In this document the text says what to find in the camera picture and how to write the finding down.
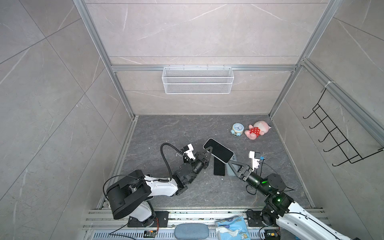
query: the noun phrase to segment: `plush toy head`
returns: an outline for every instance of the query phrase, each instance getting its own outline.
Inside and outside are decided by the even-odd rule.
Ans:
[[[270,128],[271,126],[269,126],[268,123],[258,121],[253,126],[249,125],[249,130],[245,130],[244,133],[249,139],[255,140],[259,135],[267,133]]]

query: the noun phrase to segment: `smartphone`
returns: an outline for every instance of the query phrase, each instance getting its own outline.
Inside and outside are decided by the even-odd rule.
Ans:
[[[212,155],[227,164],[229,160],[233,157],[234,153],[228,148],[224,147],[222,144],[214,140],[213,138],[208,139],[204,144],[204,148],[212,147]]]
[[[225,176],[225,164],[216,157],[214,159],[214,175]]]

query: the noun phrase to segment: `zip tie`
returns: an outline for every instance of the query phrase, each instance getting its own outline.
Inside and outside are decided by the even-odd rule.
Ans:
[[[325,88],[328,86],[328,84],[330,84],[330,83],[336,83],[336,82],[328,81],[328,83],[325,84],[324,88],[322,89],[321,93],[324,91],[324,89],[325,89]]]

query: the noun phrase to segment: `plush toy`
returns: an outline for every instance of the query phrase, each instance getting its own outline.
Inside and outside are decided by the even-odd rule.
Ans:
[[[270,128],[271,126],[268,123],[258,121],[253,126],[249,125],[249,130],[245,130],[244,133],[249,139],[255,140],[259,135],[266,134]]]

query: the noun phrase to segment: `blue alarm clock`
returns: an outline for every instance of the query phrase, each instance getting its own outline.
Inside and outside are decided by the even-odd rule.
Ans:
[[[244,126],[243,124],[241,123],[235,123],[233,126],[232,126],[232,130],[231,130],[231,133],[236,136],[236,137],[240,137],[241,134],[243,134],[243,131],[244,131]]]

